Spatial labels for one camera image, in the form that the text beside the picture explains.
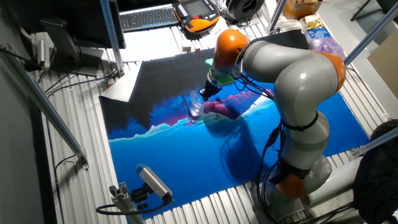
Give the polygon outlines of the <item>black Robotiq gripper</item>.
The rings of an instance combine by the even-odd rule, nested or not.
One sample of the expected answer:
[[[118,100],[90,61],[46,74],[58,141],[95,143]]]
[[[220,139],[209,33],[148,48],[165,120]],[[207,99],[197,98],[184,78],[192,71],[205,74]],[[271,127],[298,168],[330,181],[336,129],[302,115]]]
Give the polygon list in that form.
[[[203,96],[203,101],[207,102],[211,96],[216,95],[218,92],[222,90],[222,87],[217,86],[210,82],[209,80],[206,81],[205,87],[199,90],[199,94]]]

